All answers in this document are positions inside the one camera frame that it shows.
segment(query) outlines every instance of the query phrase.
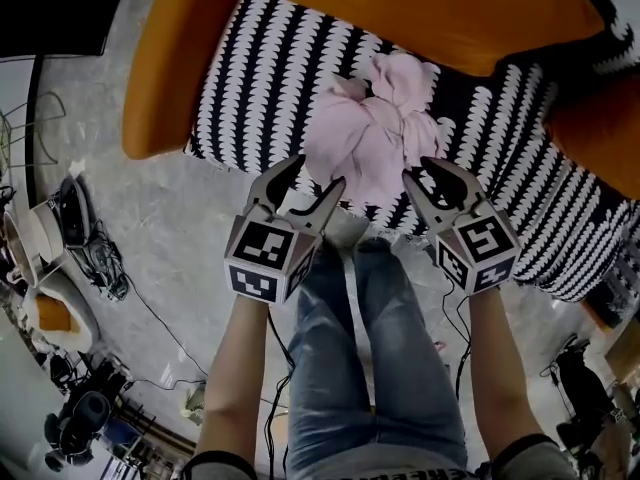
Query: shirt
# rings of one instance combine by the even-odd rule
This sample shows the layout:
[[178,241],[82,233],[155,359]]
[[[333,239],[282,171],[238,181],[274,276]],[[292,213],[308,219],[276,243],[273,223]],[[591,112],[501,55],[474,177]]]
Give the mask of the shirt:
[[[495,480],[575,480],[567,457],[547,436],[530,435],[509,445],[493,462]],[[184,480],[257,480],[244,459],[227,452],[204,452],[183,470]],[[372,443],[321,460],[291,480],[463,480],[477,478],[439,454]]]

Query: white cube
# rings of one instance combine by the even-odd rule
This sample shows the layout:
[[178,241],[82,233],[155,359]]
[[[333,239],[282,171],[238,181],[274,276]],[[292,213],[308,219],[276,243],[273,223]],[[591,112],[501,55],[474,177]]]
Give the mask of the white cube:
[[241,295],[282,304],[309,273],[321,241],[284,221],[236,216],[224,255],[227,285]]
[[438,233],[436,261],[467,295],[507,281],[520,253],[506,216],[496,212]]

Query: black cable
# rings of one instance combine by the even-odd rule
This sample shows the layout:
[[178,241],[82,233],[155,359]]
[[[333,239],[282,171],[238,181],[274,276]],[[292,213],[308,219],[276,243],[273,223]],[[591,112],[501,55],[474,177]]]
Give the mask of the black cable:
[[[162,389],[163,391],[174,391],[178,384],[180,383],[185,383],[185,384],[205,384],[206,380],[203,379],[198,379],[198,380],[185,380],[185,379],[178,379],[173,383],[173,386],[171,386],[170,388],[167,388],[165,386],[161,386],[160,384],[156,384],[155,382],[153,382],[152,380],[149,379],[134,379],[131,382],[127,383],[126,387],[124,388],[124,391],[129,391],[129,389],[131,389],[131,387],[136,383],[136,382],[147,382],[148,384],[152,384],[153,386],[157,387],[158,389]],[[260,400],[263,402],[266,402],[270,405],[273,405],[274,401],[273,400],[268,400],[267,398],[263,398],[260,397]],[[280,409],[288,409],[287,406],[285,405],[280,405],[280,404],[276,404],[276,407],[279,407]]]
[[562,400],[562,405],[564,405],[564,408],[567,410],[567,414],[569,415],[569,418],[571,418],[571,410],[569,409],[569,406],[567,405],[567,402],[564,399],[564,395],[562,394],[562,390],[560,389],[560,380],[558,379],[558,369],[559,369],[558,363],[554,361],[546,368],[543,368],[542,371],[539,373],[539,375],[543,379],[547,377],[551,377],[551,382],[558,390],[558,393],[560,393],[560,399]]
[[147,304],[145,302],[145,300],[142,298],[142,296],[140,295],[140,293],[138,292],[138,289],[136,288],[135,283],[133,282],[133,279],[131,279],[131,276],[129,276],[129,274],[127,274],[126,272],[124,272],[124,276],[129,280],[129,283],[131,283],[131,287],[133,288],[133,291],[135,292],[135,294],[138,296],[138,298],[140,299],[140,301],[147,307],[147,309],[151,312],[151,314],[158,320],[158,322],[160,322],[164,328],[167,330],[167,332],[171,335],[171,337],[173,338],[173,340],[178,344],[178,346],[182,349],[182,351],[187,355],[187,357],[189,359],[191,359],[193,361],[193,364],[195,364],[198,367],[198,370],[200,370],[202,372],[203,375],[207,375],[207,372],[205,372],[202,367],[198,364],[198,361],[196,361],[193,356],[191,354],[189,354],[189,352],[187,352],[187,349],[184,348],[182,346],[182,343],[180,343],[180,341],[178,340],[178,338],[176,338],[176,335],[173,334],[173,332],[171,332],[171,329],[169,329],[169,326],[164,322],[164,320],[162,318],[160,318],[158,316],[158,314],[151,309],[151,306],[149,306],[149,304]]
[[[264,424],[264,438],[267,443],[267,453],[269,454],[269,480],[273,480],[274,478],[273,461],[275,459],[275,443],[273,442],[273,435],[271,434],[271,423],[273,423],[273,418],[275,417],[276,408],[282,407],[281,405],[278,405],[278,402],[280,401],[280,395],[282,395],[282,392],[291,381],[291,376],[293,375],[293,370],[296,367],[296,363],[291,357],[291,354],[289,354],[287,347],[284,346],[284,343],[280,339],[280,335],[278,334],[278,331],[276,330],[276,326],[273,323],[273,319],[271,318],[270,309],[267,309],[267,319],[269,321],[269,326],[271,327],[271,331],[273,332],[273,335],[276,337],[276,340],[278,341],[278,345],[280,345],[280,349],[282,350],[282,353],[284,354],[284,357],[287,360],[287,363],[289,364],[289,367],[290,367],[289,373],[285,377],[280,379],[278,381],[278,384],[276,384],[276,394],[273,399],[273,404],[271,406],[271,412],[269,413],[269,416],[267,417],[267,421]],[[282,469],[284,471],[285,478],[287,476],[286,460],[287,460],[288,452],[289,452],[289,447],[287,446],[287,448],[285,448],[284,456],[282,459]]]
[[471,355],[471,331],[469,330],[469,327],[467,326],[467,323],[464,321],[464,318],[462,318],[462,315],[460,314],[460,306],[462,306],[462,304],[468,298],[469,298],[469,296],[467,295],[464,299],[462,299],[460,301],[460,303],[456,307],[456,313],[458,314],[458,317],[460,318],[460,321],[464,325],[464,328],[467,330],[467,337],[468,337],[468,339],[466,340],[467,341],[467,349],[464,351],[464,354],[462,354],[462,357],[460,358],[460,362],[458,363],[458,372],[456,374],[456,399],[457,400],[460,400],[460,379],[462,378],[462,371],[464,370],[464,364],[466,363],[468,357]]
[[462,315],[460,314],[460,307],[469,298],[469,296],[468,295],[465,296],[464,299],[462,299],[456,306],[456,313],[458,314],[458,318],[460,318],[462,325],[467,331],[467,335],[465,336],[464,334],[462,334],[462,331],[460,331],[460,329],[458,329],[458,327],[453,323],[453,321],[447,314],[447,310],[445,309],[445,306],[444,306],[445,299],[449,295],[451,295],[453,293],[453,290],[455,289],[455,285],[453,284],[451,279],[449,279],[449,282],[451,283],[451,290],[445,293],[444,296],[442,297],[442,313],[444,314],[445,318],[449,321],[451,326],[456,330],[456,332],[467,344],[467,348],[465,349],[462,356],[460,357],[460,362],[458,363],[458,371],[456,373],[456,381],[455,381],[456,399],[460,400],[460,379],[462,378],[462,371],[464,370],[464,364],[466,363],[468,357],[471,355],[471,331],[469,330],[469,326],[467,325],[467,322],[464,321],[464,318],[462,318]]
[[93,223],[84,246],[67,250],[93,286],[100,291],[106,289],[110,299],[125,299],[129,293],[129,285],[124,276],[122,256],[104,230],[102,220]]
[[456,374],[456,400],[460,400],[460,379],[462,378],[462,371],[464,369],[464,363],[471,355],[471,342],[467,343],[467,349],[462,354],[460,362],[458,363],[458,372]]
[[449,280],[449,282],[451,283],[451,290],[449,290],[447,293],[445,293],[445,294],[442,296],[442,313],[444,314],[445,318],[446,318],[446,319],[449,321],[449,323],[451,324],[451,327],[453,327],[453,328],[456,330],[456,332],[460,335],[460,337],[461,337],[465,342],[469,343],[469,339],[468,339],[464,334],[462,334],[462,332],[460,331],[460,329],[458,329],[458,327],[456,326],[456,324],[454,324],[454,323],[453,323],[453,320],[451,320],[451,318],[449,318],[449,315],[447,314],[447,311],[446,311],[446,310],[445,310],[445,308],[444,308],[444,301],[445,301],[445,299],[446,299],[449,295],[451,295],[451,294],[453,293],[453,290],[455,289],[455,285],[453,284],[453,281],[451,281],[451,279],[449,279],[449,278],[447,278],[447,279],[448,279],[448,280]]
[[263,402],[268,403],[269,405],[275,404],[276,407],[279,408],[279,409],[289,410],[289,408],[286,405],[282,405],[282,404],[276,403],[275,400],[268,400],[267,398],[262,398],[262,397],[260,397],[260,400],[262,400]]

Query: pink cloth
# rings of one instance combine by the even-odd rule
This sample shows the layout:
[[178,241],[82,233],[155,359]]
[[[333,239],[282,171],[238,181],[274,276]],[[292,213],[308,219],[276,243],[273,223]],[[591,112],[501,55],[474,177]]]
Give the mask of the pink cloth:
[[344,176],[345,199],[388,206],[404,191],[402,171],[421,156],[442,157],[438,125],[427,114],[434,73],[406,53],[378,54],[363,81],[334,75],[318,96],[305,142],[307,170],[323,187]]

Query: tile floor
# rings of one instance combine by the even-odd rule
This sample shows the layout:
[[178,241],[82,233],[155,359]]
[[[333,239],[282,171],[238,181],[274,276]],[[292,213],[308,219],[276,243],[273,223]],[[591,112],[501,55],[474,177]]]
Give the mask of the tile floor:
[[[70,166],[81,170],[97,215],[102,218],[124,256],[126,271],[145,300],[162,316],[183,345],[207,370],[222,338],[233,296],[226,288],[222,254],[234,215],[242,210],[251,178],[241,172],[219,170],[204,161],[174,153],[147,161],[132,161],[120,147],[121,118],[127,76],[137,40],[153,0],[122,0],[99,58],[47,60],[40,90],[55,91],[68,116],[43,127],[44,143],[59,165],[37,172],[41,198],[52,193]],[[348,218],[338,215],[338,219]],[[464,342],[445,320],[442,295],[449,285],[430,265],[424,252],[410,245],[398,250],[422,304],[434,340],[447,344],[443,357],[457,369]],[[80,275],[75,265],[66,270],[92,306],[103,343],[117,354],[134,376],[169,386],[176,379],[202,377],[166,330],[131,292],[121,303],[109,302]],[[610,380],[600,355],[605,339],[577,305],[553,301],[534,289],[508,285],[503,290],[509,320],[529,379],[531,403],[550,435],[565,409],[558,392],[539,371],[570,332],[594,336],[589,361]],[[453,313],[459,294],[447,300]],[[294,309],[274,308],[274,319],[283,339],[293,328]],[[467,318],[468,308],[462,307]],[[357,324],[366,362],[367,343],[361,321]],[[276,382],[285,373],[285,361],[269,336],[263,397],[272,399]],[[161,391],[137,383],[128,396],[144,404],[170,429],[197,439],[198,428],[180,415],[188,386]],[[467,429],[469,467],[486,457],[475,425],[468,367],[462,378],[461,401]],[[270,405],[262,403],[256,465],[265,471],[268,462],[262,423]],[[283,451],[278,446],[278,453]],[[276,469],[280,469],[277,460]]]

